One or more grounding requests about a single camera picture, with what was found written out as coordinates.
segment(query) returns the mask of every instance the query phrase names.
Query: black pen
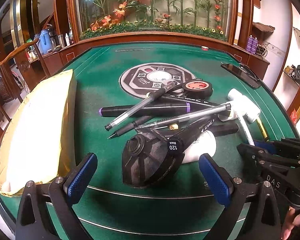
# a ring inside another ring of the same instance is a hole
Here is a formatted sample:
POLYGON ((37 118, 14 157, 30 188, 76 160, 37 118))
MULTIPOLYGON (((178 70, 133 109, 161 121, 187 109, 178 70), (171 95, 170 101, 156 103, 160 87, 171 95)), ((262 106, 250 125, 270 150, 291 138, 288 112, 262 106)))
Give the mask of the black pen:
POLYGON ((108 139, 115 138, 115 137, 118 137, 120 135, 123 135, 124 133, 129 132, 130 130, 136 128, 137 126, 139 126, 141 124, 144 124, 145 122, 149 121, 152 118, 153 118, 153 116, 151 116, 151 115, 142 116, 142 117, 134 120, 133 122, 128 123, 124 127, 119 128, 112 135, 110 135, 108 137, 108 139))

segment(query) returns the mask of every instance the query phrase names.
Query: black tape roll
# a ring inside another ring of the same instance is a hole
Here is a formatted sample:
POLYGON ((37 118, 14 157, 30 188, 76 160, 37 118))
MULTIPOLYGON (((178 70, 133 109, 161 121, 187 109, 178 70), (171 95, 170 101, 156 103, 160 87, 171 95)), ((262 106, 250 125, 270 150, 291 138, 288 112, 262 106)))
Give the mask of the black tape roll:
POLYGON ((182 84, 184 93, 194 99, 206 99, 213 93, 212 84, 207 81, 190 81, 182 84))

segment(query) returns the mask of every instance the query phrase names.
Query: purple bottle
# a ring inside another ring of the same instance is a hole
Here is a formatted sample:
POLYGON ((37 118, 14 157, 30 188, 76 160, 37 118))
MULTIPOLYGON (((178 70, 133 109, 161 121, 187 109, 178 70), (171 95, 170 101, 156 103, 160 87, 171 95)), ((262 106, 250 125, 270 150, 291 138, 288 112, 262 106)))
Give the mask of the purple bottle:
POLYGON ((247 52, 251 51, 252 43, 253 43, 253 37, 252 37, 252 35, 250 35, 250 37, 248 38, 247 46, 246 46, 247 52))
POLYGON ((255 38, 255 39, 253 39, 250 53, 255 54, 256 50, 257 50, 257 47, 258 47, 258 39, 255 38))

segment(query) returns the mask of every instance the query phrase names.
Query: black dome-shaped object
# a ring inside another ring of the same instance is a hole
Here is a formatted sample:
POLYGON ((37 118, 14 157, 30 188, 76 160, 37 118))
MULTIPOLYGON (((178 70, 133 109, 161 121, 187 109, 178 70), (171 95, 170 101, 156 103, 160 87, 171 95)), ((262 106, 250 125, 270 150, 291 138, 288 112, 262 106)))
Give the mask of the black dome-shaped object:
POLYGON ((123 183, 133 187, 147 187, 177 171, 184 153, 168 153, 167 139, 155 130, 140 129, 127 141, 122 152, 123 183))

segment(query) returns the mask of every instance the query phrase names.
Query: yellow package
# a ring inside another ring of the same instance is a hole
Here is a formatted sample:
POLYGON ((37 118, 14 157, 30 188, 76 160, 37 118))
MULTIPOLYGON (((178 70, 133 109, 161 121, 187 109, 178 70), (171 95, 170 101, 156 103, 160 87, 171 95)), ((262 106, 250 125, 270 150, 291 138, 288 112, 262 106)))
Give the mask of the yellow package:
POLYGON ((41 81, 28 94, 3 137, 0 193, 21 196, 25 184, 44 184, 75 167, 73 70, 41 81))

